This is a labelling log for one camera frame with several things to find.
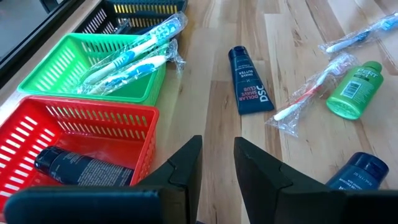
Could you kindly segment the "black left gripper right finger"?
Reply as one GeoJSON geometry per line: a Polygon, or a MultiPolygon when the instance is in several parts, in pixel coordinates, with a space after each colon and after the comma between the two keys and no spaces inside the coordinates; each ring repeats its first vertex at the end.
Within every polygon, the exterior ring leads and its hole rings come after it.
{"type": "Polygon", "coordinates": [[[251,223],[397,223],[397,191],[335,190],[243,137],[236,175],[251,223]]]}

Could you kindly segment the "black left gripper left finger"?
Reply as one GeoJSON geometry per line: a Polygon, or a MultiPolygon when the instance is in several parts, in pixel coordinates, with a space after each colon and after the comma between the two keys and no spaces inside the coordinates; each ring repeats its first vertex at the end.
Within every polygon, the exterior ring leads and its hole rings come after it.
{"type": "Polygon", "coordinates": [[[11,196],[6,223],[195,223],[203,138],[193,136],[132,187],[31,187],[11,196]]]}

